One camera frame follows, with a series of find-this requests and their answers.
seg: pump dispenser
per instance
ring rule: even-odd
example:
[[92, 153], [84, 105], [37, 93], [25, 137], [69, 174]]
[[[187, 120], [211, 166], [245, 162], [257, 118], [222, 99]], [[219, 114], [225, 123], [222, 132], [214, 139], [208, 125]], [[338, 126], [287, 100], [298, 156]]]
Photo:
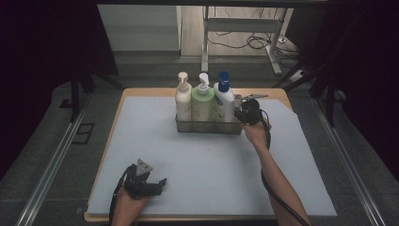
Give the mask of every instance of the pump dispenser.
[[209, 79], [207, 73], [199, 75], [200, 84], [193, 88], [191, 95], [192, 101], [192, 121], [211, 121], [215, 105], [214, 89], [208, 87]]
[[191, 121], [191, 85], [187, 83], [188, 74], [179, 73], [179, 86], [176, 90], [176, 120]]
[[234, 93], [230, 88], [229, 74], [219, 73], [219, 82], [214, 84], [215, 111], [214, 120], [218, 122], [234, 121]]

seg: white board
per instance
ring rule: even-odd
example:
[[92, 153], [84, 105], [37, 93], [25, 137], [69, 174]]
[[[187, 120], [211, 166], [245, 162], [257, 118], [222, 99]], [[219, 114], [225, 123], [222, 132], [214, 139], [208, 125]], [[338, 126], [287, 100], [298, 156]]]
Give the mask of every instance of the white board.
[[[259, 100], [273, 126], [270, 152], [310, 216], [336, 216], [297, 115], [277, 100]], [[153, 167], [148, 183], [168, 178], [143, 215], [274, 215], [258, 155], [245, 133], [178, 133], [172, 97], [126, 97], [88, 205], [109, 212], [112, 193], [138, 158]]]

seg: blue pump cap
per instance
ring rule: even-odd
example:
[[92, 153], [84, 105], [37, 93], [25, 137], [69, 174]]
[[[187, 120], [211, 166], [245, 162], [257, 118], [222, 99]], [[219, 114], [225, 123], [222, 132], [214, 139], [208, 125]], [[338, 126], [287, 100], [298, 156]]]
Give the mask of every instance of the blue pump cap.
[[227, 72], [220, 72], [219, 73], [219, 85], [218, 89], [221, 92], [229, 91], [230, 83], [229, 83], [229, 73]]

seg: hand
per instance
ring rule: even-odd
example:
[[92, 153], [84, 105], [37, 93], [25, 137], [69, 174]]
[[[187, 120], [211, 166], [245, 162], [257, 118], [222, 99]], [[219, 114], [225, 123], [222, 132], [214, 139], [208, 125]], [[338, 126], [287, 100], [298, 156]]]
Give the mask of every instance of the hand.
[[141, 209], [150, 197], [143, 197], [141, 200], [134, 200], [127, 190], [122, 186], [117, 196], [117, 203], [114, 209], [112, 226], [128, 226], [135, 221]]
[[267, 146], [266, 132], [264, 131], [264, 126], [260, 121], [254, 125], [247, 125], [242, 123], [241, 128], [244, 129], [247, 139], [252, 143], [255, 148]]

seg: human arm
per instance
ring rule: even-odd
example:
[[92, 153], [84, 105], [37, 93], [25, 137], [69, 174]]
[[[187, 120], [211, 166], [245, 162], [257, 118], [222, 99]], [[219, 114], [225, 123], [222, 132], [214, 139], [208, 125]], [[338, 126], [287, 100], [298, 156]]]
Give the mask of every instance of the human arm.
[[[311, 225], [309, 217], [306, 214], [305, 208], [303, 207], [302, 201], [299, 199], [294, 188], [291, 186], [290, 182], [287, 180], [273, 159], [273, 156], [267, 149], [267, 137], [263, 125], [258, 122], [256, 125], [243, 124], [242, 127], [246, 132], [248, 140], [252, 143], [256, 153], [260, 158], [263, 175], [270, 188], [277, 194], [277, 196], [279, 196], [304, 220], [306, 220], [309, 225]], [[284, 207], [282, 207], [272, 196], [269, 197], [280, 226], [301, 225], [300, 222], [294, 218]]]
[[134, 200], [124, 186], [120, 188], [111, 226], [129, 226], [135, 221], [150, 197]]

